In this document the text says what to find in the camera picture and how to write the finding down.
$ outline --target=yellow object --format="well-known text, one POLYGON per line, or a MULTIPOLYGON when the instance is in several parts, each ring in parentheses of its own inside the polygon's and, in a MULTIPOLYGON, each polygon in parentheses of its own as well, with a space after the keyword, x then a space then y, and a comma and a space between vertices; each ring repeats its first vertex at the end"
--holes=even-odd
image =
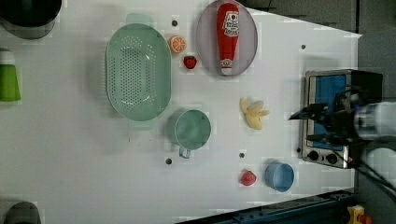
POLYGON ((361 222, 358 221, 358 217, 364 215, 364 208, 360 205, 356 205, 348 207, 347 210, 350 214, 350 220, 347 224, 361 224, 361 222))
POLYGON ((270 112, 268 110, 263 110, 263 101, 256 101, 252 105, 247 106, 247 102, 244 98, 241 98, 241 108, 247 118, 247 124, 250 128, 255 130, 262 129, 262 122, 260 118, 268 115, 270 112))
POLYGON ((187 47, 186 40, 178 35, 174 35, 168 40, 169 49, 174 53, 180 53, 187 47))

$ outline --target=teal mug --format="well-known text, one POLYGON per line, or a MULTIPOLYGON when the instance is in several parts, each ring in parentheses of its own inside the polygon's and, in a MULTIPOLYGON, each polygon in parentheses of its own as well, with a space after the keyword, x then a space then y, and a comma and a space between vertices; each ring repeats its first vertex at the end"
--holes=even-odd
POLYGON ((203 147, 211 134, 210 120, 199 110, 178 112, 172 116, 168 132, 173 141, 180 146, 179 156, 190 157, 191 151, 203 147))

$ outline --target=orange slice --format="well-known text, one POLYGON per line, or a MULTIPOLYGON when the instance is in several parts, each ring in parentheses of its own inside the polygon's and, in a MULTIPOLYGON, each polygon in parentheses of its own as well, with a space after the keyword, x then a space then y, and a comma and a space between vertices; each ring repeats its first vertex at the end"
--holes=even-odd
POLYGON ((178 35, 170 37, 168 40, 168 44, 169 48, 174 53, 180 53, 187 47, 186 40, 178 35))

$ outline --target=oven knob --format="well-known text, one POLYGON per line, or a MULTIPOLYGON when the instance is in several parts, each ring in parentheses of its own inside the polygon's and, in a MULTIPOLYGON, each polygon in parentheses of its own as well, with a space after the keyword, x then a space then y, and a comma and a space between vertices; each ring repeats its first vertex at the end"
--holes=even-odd
POLYGON ((317 161, 319 158, 319 154, 316 151, 311 151, 311 152, 309 152, 308 157, 312 161, 317 161))
POLYGON ((337 156, 335 156, 334 154, 330 154, 326 157, 326 160, 330 163, 330 164, 336 164, 337 163, 337 156))

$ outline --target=white table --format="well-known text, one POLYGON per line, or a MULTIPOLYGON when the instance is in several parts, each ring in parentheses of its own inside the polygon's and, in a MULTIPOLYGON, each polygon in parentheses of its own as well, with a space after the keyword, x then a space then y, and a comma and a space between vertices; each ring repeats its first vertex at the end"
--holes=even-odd
POLYGON ((259 49, 245 74, 224 80, 201 64, 188 73, 182 54, 173 58, 171 104, 157 128, 131 132, 111 107, 105 49, 126 15, 153 16, 165 37, 185 36, 186 51, 195 53, 192 27, 211 2, 71 0, 40 40, 0 28, 0 48, 14 51, 22 91, 20 103, 0 105, 2 216, 11 202, 25 200, 46 223, 173 223, 353 187, 353 171, 298 158, 299 122, 288 118, 301 106, 306 70, 357 67, 358 35, 251 10, 259 49), (264 100, 271 114, 262 131, 246 125, 240 97, 264 100), (180 108, 199 108, 213 124, 209 143, 189 160, 178 157, 163 131, 180 108), (264 185, 271 160, 294 168, 289 191, 264 185), (244 169, 257 175, 254 186, 239 185, 244 169))

